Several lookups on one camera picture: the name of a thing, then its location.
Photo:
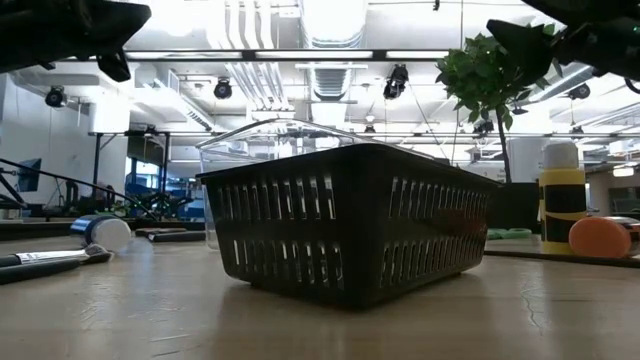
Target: yellow bottle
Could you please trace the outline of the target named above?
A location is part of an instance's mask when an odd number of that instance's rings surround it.
[[[569,231],[576,221],[587,216],[585,174],[573,142],[552,143],[544,148],[539,185],[542,252],[573,254]]]

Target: clear plastic container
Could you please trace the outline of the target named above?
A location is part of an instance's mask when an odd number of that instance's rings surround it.
[[[207,173],[366,142],[378,141],[308,121],[272,119],[204,141],[196,148],[200,151],[202,173]],[[206,191],[203,189],[207,245],[218,249]]]

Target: table surface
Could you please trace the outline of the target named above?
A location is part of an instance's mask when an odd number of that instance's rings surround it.
[[[68,238],[0,253],[71,248]],[[633,359],[640,273],[485,257],[366,312],[229,278],[203,244],[134,240],[108,264],[0,286],[2,359]]]

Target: black plastic basket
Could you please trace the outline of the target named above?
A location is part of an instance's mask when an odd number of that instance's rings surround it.
[[[365,306],[482,260],[498,183],[359,144],[198,175],[224,268],[277,293]]]

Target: tree trunk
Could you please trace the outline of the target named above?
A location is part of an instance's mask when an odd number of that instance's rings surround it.
[[[500,132],[500,145],[502,145],[502,159],[504,159],[504,173],[506,183],[511,184],[511,164],[509,164],[509,155],[507,154],[507,139],[504,137],[504,126],[502,125],[502,115],[496,110],[498,118],[498,131]]]

